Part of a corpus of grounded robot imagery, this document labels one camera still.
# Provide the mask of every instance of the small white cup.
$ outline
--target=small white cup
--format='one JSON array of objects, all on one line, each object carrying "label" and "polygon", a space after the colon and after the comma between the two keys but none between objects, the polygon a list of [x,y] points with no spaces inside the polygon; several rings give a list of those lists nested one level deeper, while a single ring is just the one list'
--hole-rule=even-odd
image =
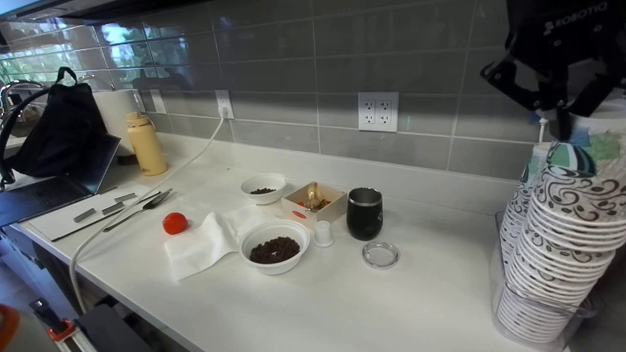
[{"label": "small white cup", "polygon": [[328,247],[335,242],[335,238],[332,236],[331,223],[328,221],[318,221],[315,224],[315,237],[313,242],[318,247]]}]

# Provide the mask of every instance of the laptop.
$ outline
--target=laptop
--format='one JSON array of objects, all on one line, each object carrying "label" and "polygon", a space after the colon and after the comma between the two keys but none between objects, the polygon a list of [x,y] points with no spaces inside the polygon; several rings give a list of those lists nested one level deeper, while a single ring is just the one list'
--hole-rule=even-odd
[{"label": "laptop", "polygon": [[118,137],[101,133],[89,140],[67,175],[0,193],[0,227],[32,219],[96,195],[119,145]]}]

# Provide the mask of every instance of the tile backsplash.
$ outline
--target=tile backsplash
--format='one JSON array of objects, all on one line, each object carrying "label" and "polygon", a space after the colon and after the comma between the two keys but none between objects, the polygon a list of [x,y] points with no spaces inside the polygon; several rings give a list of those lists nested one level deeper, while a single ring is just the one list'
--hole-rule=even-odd
[{"label": "tile backsplash", "polygon": [[[0,31],[0,80],[50,82],[70,66],[142,91],[166,133],[208,138],[213,90],[228,89],[235,120],[217,138],[236,143],[516,179],[538,138],[530,114],[479,77],[503,54],[505,0],[215,0]],[[400,92],[398,133],[358,131],[359,91]]]}]

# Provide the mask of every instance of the red label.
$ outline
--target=red label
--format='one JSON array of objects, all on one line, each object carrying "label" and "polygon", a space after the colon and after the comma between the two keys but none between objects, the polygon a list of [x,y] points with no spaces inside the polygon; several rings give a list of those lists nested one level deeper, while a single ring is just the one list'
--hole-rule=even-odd
[{"label": "red label", "polygon": [[301,219],[306,219],[306,218],[307,218],[307,217],[306,217],[306,216],[304,216],[304,214],[303,214],[303,213],[301,213],[301,212],[297,212],[297,211],[293,210],[293,211],[292,211],[292,213],[294,213],[294,215],[295,215],[295,216],[297,216],[297,217],[299,217],[299,218],[301,218]]}]

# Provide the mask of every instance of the paper towel roll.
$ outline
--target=paper towel roll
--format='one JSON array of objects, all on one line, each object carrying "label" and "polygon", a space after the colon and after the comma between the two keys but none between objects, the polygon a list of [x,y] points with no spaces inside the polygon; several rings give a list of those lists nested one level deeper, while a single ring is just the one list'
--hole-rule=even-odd
[{"label": "paper towel roll", "polygon": [[100,115],[105,121],[109,134],[120,137],[120,147],[116,155],[133,155],[133,145],[128,138],[126,114],[137,112],[137,102],[133,90],[100,91],[93,94]]}]

